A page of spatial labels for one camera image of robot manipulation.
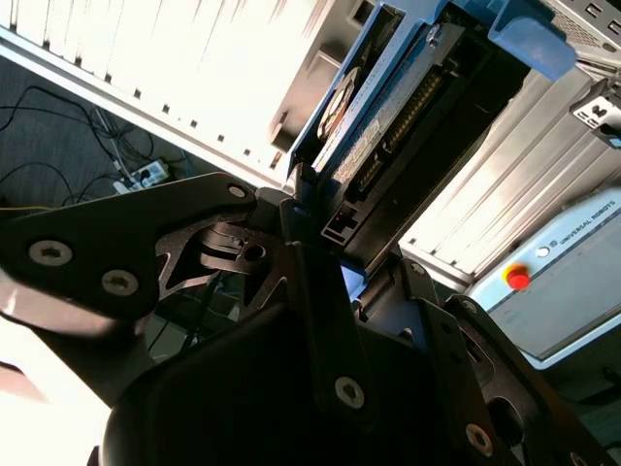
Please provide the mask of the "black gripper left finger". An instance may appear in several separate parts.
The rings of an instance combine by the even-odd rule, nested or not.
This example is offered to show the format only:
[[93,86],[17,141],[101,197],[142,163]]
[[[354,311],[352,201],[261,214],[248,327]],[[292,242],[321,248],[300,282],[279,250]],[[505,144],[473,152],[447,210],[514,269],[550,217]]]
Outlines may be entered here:
[[[150,367],[139,346],[147,317],[219,271],[248,277],[243,320]],[[1,314],[129,415],[367,411],[341,263],[312,202],[227,174],[5,221]]]

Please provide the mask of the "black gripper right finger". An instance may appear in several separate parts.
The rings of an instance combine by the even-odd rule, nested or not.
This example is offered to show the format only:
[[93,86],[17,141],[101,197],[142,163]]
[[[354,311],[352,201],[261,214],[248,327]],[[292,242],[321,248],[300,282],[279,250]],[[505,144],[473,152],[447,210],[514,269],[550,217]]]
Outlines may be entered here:
[[398,266],[411,329],[436,359],[451,427],[473,465],[610,465],[581,424],[492,318],[463,295],[438,303],[418,263]]

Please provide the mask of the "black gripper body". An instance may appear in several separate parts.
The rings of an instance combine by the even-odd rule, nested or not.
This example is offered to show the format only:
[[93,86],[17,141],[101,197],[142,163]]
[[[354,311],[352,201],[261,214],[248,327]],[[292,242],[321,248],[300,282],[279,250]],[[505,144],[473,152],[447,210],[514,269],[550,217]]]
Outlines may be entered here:
[[304,327],[274,306],[142,374],[111,412],[104,465],[478,465],[490,418],[452,316],[422,348],[360,324],[379,417],[313,396]]

